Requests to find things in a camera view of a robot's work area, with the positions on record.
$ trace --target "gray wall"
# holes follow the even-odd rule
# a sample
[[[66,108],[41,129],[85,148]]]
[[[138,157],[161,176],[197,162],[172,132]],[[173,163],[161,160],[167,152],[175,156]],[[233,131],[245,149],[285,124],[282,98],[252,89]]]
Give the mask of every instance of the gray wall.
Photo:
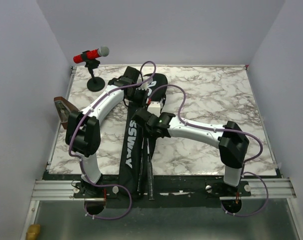
[[[37,0],[67,60],[101,45],[104,64],[249,64],[284,0]]]
[[[249,66],[281,171],[303,214],[303,0],[287,0]]]
[[[70,67],[35,0],[0,0],[0,240],[19,239]]]

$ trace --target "white connector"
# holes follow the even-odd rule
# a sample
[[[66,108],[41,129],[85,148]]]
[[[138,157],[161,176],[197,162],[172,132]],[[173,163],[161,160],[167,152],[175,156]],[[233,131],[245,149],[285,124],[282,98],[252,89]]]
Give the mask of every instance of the white connector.
[[[157,117],[161,115],[161,103],[159,101],[151,101],[147,111],[150,112],[151,114],[155,114]]]

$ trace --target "yellow object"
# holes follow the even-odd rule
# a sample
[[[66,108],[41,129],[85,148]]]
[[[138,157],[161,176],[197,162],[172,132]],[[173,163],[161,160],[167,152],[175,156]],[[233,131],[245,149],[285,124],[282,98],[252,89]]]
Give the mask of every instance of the yellow object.
[[[39,224],[30,225],[26,233],[26,240],[36,240],[40,232],[41,226]]]

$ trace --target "table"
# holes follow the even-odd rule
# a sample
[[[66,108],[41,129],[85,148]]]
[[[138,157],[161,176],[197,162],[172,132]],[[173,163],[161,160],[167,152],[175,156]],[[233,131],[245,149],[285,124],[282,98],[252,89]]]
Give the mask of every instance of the table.
[[[118,78],[126,65],[100,66],[94,71],[106,83]],[[153,67],[146,66],[144,74],[152,73]],[[187,101],[182,116],[189,120],[209,124],[225,124],[228,120],[239,124],[245,132],[259,137],[264,146],[262,155],[245,166],[245,171],[261,176],[275,176],[273,162],[253,92],[244,67],[203,66],[158,66],[157,73],[167,76],[168,82],[182,87]],[[87,81],[90,74],[83,66],[77,67],[71,86],[69,101],[78,109],[93,102],[103,91],[90,92]],[[175,88],[167,89],[164,112],[177,113],[183,94]],[[101,144],[97,151],[98,166],[103,174],[118,174],[122,152],[127,108],[118,104],[101,124]],[[258,153],[259,145],[249,139],[246,157]],[[189,139],[159,138],[153,155],[155,175],[223,175],[219,150]],[[50,163],[50,174],[81,174],[79,162],[68,155],[65,130],[60,127]]]

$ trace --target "marble surface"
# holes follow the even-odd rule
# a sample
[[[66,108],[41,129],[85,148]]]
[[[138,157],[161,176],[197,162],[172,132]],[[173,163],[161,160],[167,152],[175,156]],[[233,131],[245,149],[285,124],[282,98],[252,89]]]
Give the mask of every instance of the marble surface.
[[[95,75],[109,81],[121,76],[126,66],[100,66]],[[153,68],[146,66],[144,74]],[[182,116],[209,124],[235,121],[245,132],[259,137],[264,146],[262,155],[246,164],[245,170],[259,175],[276,175],[275,164],[259,117],[246,71],[242,67],[176,67],[158,66],[157,73],[165,74],[168,82],[182,87],[187,101]],[[78,67],[71,87],[69,101],[80,110],[92,103],[100,92],[90,92],[86,83],[90,74]],[[163,111],[177,113],[183,94],[176,88],[167,89]],[[101,144],[97,161],[103,174],[118,174],[126,125],[127,108],[118,104],[101,125]],[[249,139],[247,158],[259,151],[255,140]],[[219,150],[189,139],[159,138],[152,159],[156,175],[223,175]],[[65,130],[61,127],[50,165],[50,174],[80,174],[78,160],[68,155]]]

